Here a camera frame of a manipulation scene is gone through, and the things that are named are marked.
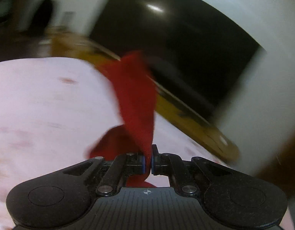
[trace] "silver screw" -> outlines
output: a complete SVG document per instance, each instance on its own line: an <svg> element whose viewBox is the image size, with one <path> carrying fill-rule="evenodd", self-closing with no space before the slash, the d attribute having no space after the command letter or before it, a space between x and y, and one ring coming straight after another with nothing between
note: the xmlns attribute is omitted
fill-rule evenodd
<svg viewBox="0 0 295 230"><path fill-rule="evenodd" d="M182 190L185 193L194 193L196 191L196 187L194 187L192 185L186 185L186 186L183 186Z"/></svg>
<svg viewBox="0 0 295 230"><path fill-rule="evenodd" d="M110 193L113 190L113 188L108 185L103 185L103 186L100 186L97 190L101 193Z"/></svg>

